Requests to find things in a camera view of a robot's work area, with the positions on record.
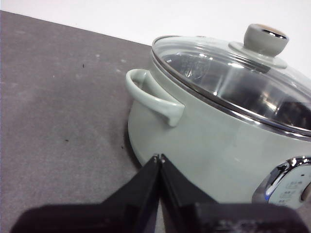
electric hot pot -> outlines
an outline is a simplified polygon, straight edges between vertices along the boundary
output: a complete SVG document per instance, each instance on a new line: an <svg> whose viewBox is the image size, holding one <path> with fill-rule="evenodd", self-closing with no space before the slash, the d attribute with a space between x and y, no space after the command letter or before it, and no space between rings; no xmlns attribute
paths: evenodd
<svg viewBox="0 0 311 233"><path fill-rule="evenodd" d="M298 208L311 191L311 80L277 57L289 39L249 25L244 43L164 36L126 74L138 160L165 154L218 202Z"/></svg>

white backdrop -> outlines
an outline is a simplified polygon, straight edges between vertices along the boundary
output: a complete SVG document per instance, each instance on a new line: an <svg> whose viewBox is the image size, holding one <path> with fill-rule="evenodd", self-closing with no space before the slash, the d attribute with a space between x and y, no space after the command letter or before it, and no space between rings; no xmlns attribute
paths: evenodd
<svg viewBox="0 0 311 233"><path fill-rule="evenodd" d="M250 23L290 41L280 55L311 78L311 0L2 0L4 11L150 45L161 35L243 40Z"/></svg>

control panel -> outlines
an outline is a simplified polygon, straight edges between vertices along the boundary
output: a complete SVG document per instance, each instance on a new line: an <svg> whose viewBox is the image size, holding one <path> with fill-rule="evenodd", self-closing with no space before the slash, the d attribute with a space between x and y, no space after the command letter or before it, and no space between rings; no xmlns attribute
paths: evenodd
<svg viewBox="0 0 311 233"><path fill-rule="evenodd" d="M303 192L310 192L311 166L297 167L291 170L270 195L269 203L298 208L303 203Z"/></svg>
<svg viewBox="0 0 311 233"><path fill-rule="evenodd" d="M311 157L296 157L277 166L260 184L253 202L298 208L311 193Z"/></svg>

gray table surface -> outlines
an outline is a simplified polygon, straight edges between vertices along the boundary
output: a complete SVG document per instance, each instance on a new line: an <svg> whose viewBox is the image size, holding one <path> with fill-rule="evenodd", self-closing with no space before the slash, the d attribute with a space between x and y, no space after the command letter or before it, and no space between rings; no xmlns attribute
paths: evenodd
<svg viewBox="0 0 311 233"><path fill-rule="evenodd" d="M136 174L124 76L147 67L149 51L1 12L2 233L28 208L101 202ZM298 210L309 227L310 206Z"/></svg>

glass lid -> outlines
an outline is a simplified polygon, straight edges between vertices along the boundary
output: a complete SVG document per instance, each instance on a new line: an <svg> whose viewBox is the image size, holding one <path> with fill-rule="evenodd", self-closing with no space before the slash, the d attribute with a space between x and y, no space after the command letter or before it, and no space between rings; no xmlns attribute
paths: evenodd
<svg viewBox="0 0 311 233"><path fill-rule="evenodd" d="M281 32L251 24L244 44L166 36L152 49L160 68L196 93L262 123L311 136L311 80L276 57L287 42Z"/></svg>

